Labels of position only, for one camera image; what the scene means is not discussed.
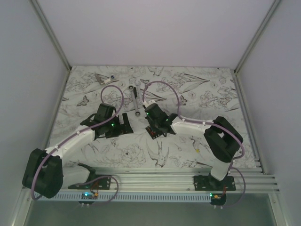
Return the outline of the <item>black fuse box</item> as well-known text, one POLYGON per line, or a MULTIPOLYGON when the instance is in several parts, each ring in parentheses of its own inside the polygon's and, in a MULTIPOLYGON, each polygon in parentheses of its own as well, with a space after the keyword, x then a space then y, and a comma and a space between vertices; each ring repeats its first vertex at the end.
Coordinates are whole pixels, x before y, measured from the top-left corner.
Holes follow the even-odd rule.
POLYGON ((163 135, 162 131, 159 129, 152 129, 151 126, 148 126, 145 129, 153 140, 163 135))

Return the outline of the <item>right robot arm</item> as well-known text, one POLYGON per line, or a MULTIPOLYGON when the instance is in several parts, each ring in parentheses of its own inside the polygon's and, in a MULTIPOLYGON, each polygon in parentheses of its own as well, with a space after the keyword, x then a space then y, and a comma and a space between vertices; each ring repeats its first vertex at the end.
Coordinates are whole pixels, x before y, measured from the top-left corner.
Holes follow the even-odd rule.
POLYGON ((215 156, 208 184, 216 191, 224 187, 224 178, 232 166, 236 153, 239 150, 242 154, 245 153, 242 146, 243 138, 224 117, 218 116, 211 121, 197 121, 183 118, 176 113, 167 115, 154 100, 145 101, 143 107, 150 135, 203 136, 215 156))

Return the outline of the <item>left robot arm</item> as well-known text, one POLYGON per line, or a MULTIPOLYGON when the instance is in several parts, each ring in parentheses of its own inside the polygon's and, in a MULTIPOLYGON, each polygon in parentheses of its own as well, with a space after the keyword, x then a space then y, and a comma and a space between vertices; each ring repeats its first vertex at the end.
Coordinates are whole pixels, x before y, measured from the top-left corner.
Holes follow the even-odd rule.
POLYGON ((83 163, 74 167, 65 164, 86 145, 99 138, 114 138, 132 134, 127 113, 120 114, 112 105, 100 104, 96 113, 83 120, 75 131, 58 144, 45 150, 34 149, 27 162, 22 185, 29 188, 31 197, 53 198, 70 186, 95 186, 95 169, 83 163))

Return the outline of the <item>floral patterned mat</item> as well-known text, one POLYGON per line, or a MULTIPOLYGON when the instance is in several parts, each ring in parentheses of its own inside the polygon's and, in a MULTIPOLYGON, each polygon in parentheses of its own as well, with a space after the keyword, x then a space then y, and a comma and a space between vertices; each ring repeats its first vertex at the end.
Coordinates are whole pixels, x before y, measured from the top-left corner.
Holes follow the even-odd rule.
POLYGON ((190 135, 152 139, 145 113, 135 116, 128 87, 149 84, 146 100, 155 100, 167 114, 180 112, 196 120, 227 119, 243 138, 244 154, 237 153, 237 168, 254 168, 245 120, 229 68, 158 66, 74 66, 62 98, 50 144, 72 134, 79 124, 95 113, 100 103, 126 112, 133 134, 99 138, 77 151, 66 167, 78 163, 112 168, 195 168, 212 166, 215 157, 205 138, 190 135))

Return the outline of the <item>silver ratchet wrench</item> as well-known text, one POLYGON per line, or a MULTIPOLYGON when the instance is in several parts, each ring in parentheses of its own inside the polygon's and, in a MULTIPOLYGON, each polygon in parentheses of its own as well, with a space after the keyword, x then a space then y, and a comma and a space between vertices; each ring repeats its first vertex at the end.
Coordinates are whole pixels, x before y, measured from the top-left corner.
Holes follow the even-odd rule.
POLYGON ((140 112, 139 112, 139 109, 138 109, 137 100, 136 100, 135 95, 134 95, 134 87, 132 85, 130 85, 128 87, 128 89, 129 89, 131 97, 132 97, 132 101, 133 101, 133 105, 134 105, 134 109, 135 109, 135 116, 139 117, 140 112))

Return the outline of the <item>left controller board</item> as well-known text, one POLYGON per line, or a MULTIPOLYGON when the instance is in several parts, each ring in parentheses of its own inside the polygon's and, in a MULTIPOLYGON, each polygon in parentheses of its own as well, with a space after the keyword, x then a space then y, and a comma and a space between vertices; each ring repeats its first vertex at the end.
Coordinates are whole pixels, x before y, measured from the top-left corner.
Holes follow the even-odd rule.
POLYGON ((98 198, 98 193, 83 192, 81 198, 83 200, 96 200, 98 198))

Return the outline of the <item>controller board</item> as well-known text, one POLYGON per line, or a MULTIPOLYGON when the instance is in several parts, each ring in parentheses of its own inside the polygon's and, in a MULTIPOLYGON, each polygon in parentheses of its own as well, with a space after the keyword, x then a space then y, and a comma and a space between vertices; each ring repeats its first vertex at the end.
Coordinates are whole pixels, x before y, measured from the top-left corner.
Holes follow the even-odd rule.
POLYGON ((210 193, 211 197, 211 205, 216 205, 216 206, 223 206, 226 203, 227 200, 227 195, 224 194, 214 194, 210 193))
POLYGON ((81 198, 83 200, 96 200, 98 198, 98 193, 83 192, 81 198))

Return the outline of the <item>right controller board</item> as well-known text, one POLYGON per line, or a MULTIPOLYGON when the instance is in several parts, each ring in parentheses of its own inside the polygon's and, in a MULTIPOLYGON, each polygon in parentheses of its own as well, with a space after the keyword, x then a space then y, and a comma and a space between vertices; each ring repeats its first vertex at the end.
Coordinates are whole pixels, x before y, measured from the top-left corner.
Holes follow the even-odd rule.
POLYGON ((216 205, 216 206, 223 206, 226 203, 227 200, 227 195, 224 194, 214 194, 210 193, 211 197, 211 205, 216 205))

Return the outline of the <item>aluminium rail frame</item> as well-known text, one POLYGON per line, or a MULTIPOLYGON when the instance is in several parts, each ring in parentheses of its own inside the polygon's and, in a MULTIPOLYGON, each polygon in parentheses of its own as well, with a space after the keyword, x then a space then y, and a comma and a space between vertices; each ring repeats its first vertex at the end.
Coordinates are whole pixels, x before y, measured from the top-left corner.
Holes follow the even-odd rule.
MULTIPOLYGON (((246 182, 246 193, 278 193, 274 175, 264 174, 260 167, 240 168, 246 182)), ((97 168, 96 173, 112 175, 125 192, 184 192, 194 190, 193 177, 207 176, 210 168, 97 168)))

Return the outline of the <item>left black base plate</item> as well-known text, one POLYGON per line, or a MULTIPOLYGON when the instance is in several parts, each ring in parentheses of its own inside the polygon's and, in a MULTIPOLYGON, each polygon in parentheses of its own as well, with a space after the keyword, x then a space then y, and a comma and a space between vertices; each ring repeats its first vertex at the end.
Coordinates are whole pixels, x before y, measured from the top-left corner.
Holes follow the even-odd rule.
POLYGON ((77 190, 109 190, 111 186, 111 178, 107 175, 95 175, 87 179, 85 185, 71 185, 68 189, 77 190))

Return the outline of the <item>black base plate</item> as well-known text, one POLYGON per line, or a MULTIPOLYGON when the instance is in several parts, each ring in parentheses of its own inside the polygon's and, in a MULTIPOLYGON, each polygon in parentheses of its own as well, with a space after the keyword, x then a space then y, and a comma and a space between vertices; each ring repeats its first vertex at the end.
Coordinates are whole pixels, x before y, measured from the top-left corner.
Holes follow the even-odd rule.
POLYGON ((87 179, 85 185, 71 185, 68 189, 77 190, 109 190, 111 186, 111 178, 107 175, 95 175, 87 179))
POLYGON ((222 181, 212 177, 198 175, 193 177, 193 184, 195 191, 236 191, 236 185, 232 176, 226 176, 222 181))

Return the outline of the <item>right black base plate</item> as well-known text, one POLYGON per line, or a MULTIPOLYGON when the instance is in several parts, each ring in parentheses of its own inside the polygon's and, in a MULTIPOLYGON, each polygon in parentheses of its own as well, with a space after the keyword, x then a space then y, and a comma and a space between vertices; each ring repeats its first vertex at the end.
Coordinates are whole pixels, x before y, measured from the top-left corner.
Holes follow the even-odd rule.
POLYGON ((222 181, 212 177, 198 175, 193 177, 193 184, 195 191, 236 191, 236 185, 232 176, 226 176, 222 181))

